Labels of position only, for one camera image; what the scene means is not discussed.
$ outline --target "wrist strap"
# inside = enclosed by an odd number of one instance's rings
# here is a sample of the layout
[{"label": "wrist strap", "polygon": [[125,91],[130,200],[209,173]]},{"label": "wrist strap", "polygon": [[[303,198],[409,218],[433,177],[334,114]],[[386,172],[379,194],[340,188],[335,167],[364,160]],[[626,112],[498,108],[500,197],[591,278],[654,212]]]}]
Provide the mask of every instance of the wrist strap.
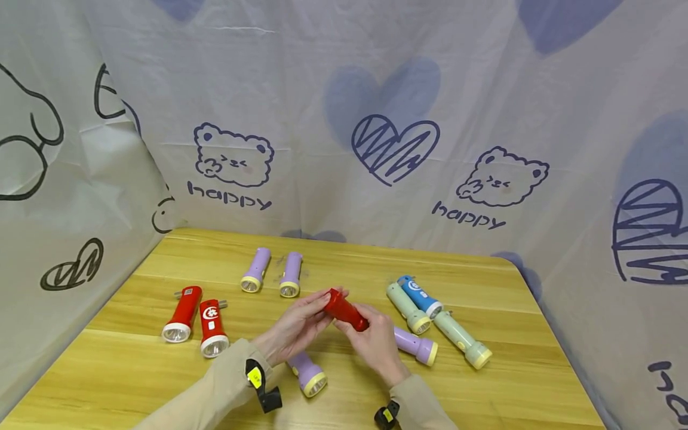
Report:
[{"label": "wrist strap", "polygon": [[251,386],[256,390],[263,413],[282,407],[282,396],[279,394],[279,387],[275,387],[268,392],[265,391],[265,371],[260,363],[252,358],[246,360],[246,377]]},{"label": "wrist strap", "polygon": [[389,404],[381,407],[375,413],[375,423],[380,430],[391,430],[396,426],[396,416],[399,413],[399,404],[390,400]]}]

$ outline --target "yellow flashlight rim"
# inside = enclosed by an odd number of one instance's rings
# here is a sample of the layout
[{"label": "yellow flashlight rim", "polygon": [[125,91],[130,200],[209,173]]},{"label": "yellow flashlight rim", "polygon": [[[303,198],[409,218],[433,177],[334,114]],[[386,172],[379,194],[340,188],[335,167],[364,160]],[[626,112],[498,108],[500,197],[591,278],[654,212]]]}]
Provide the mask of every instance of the yellow flashlight rim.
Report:
[{"label": "yellow flashlight rim", "polygon": [[430,350],[430,356],[428,357],[428,362],[426,363],[428,367],[432,367],[435,364],[435,357],[437,357],[437,350],[439,349],[437,342],[432,342],[432,349]]},{"label": "yellow flashlight rim", "polygon": [[[325,380],[325,383],[323,384],[323,386],[320,387],[320,389],[318,391],[314,392],[313,394],[309,394],[310,391],[313,389],[313,387],[315,387],[315,385],[318,384],[319,382],[321,382],[323,379]],[[320,373],[316,374],[315,376],[313,376],[308,381],[308,384],[306,384],[305,387],[303,388],[303,394],[305,394],[306,397],[311,398],[311,397],[315,396],[316,394],[318,394],[320,391],[323,391],[323,388],[325,388],[326,385],[327,385],[327,375],[325,375],[325,372],[320,372]]]},{"label": "yellow flashlight rim", "polygon": [[[282,288],[284,288],[284,287],[292,287],[296,290],[296,293],[293,296],[288,296],[286,294],[282,294]],[[279,295],[282,297],[286,297],[287,299],[291,299],[292,297],[298,296],[300,292],[301,292],[301,287],[296,282],[284,281],[283,283],[279,284]]]},{"label": "yellow flashlight rim", "polygon": [[[251,283],[254,283],[254,284],[256,284],[256,285],[258,286],[258,288],[256,288],[255,291],[245,290],[245,289],[244,289],[244,282],[251,282]],[[241,286],[241,290],[242,290],[242,291],[248,292],[248,293],[251,293],[251,294],[255,294],[255,293],[257,293],[258,291],[260,291],[261,287],[263,286],[263,283],[260,282],[260,280],[258,280],[258,278],[254,278],[254,277],[252,277],[252,276],[245,276],[245,277],[241,278],[241,283],[240,283],[239,285]]]},{"label": "yellow flashlight rim", "polygon": [[475,368],[475,370],[481,370],[483,366],[485,366],[489,361],[490,358],[492,357],[492,351],[488,350],[487,348],[476,358],[471,365]]},{"label": "yellow flashlight rim", "polygon": [[[427,324],[425,330],[422,330],[423,325]],[[413,334],[423,334],[426,331],[430,330],[430,326],[432,325],[432,320],[428,316],[424,316],[422,318],[419,318],[418,321],[411,327],[411,331]]]}]

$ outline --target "sleeve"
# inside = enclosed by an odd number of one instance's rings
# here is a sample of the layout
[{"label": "sleeve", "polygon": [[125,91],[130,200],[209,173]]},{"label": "sleeve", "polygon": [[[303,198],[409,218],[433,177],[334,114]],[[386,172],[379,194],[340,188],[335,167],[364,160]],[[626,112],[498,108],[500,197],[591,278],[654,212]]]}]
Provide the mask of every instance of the sleeve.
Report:
[{"label": "sleeve", "polygon": [[399,404],[396,416],[402,430],[458,430],[419,375],[411,375],[390,390]]},{"label": "sleeve", "polygon": [[246,360],[253,358],[272,376],[267,360],[246,339],[239,339],[213,360],[205,376],[145,418],[135,430],[211,430],[229,411],[255,398],[246,378]]}]

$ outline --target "light green flashlight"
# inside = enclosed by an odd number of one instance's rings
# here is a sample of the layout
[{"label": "light green flashlight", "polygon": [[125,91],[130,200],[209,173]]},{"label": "light green flashlight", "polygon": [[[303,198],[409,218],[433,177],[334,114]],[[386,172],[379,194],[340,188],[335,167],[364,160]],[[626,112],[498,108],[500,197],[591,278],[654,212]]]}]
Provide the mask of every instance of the light green flashlight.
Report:
[{"label": "light green flashlight", "polygon": [[401,316],[406,319],[406,324],[414,334],[421,334],[430,328],[430,318],[418,309],[413,301],[406,295],[398,283],[393,282],[387,287],[387,297],[394,303],[394,306],[401,312]]},{"label": "light green flashlight", "polygon": [[435,317],[435,325],[449,340],[466,355],[466,360],[480,370],[492,356],[492,351],[482,342],[476,341],[456,320],[450,311],[443,310]]}]

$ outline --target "person's left hand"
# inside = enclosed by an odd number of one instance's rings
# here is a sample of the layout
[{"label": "person's left hand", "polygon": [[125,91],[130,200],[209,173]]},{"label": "person's left hand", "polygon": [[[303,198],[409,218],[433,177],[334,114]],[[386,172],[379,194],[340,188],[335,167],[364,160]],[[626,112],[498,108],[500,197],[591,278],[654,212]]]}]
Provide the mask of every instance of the person's left hand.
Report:
[{"label": "person's left hand", "polygon": [[[344,297],[347,290],[337,287]],[[278,365],[306,349],[332,322],[323,311],[330,301],[330,289],[296,300],[265,333],[252,340],[271,366]]]}]

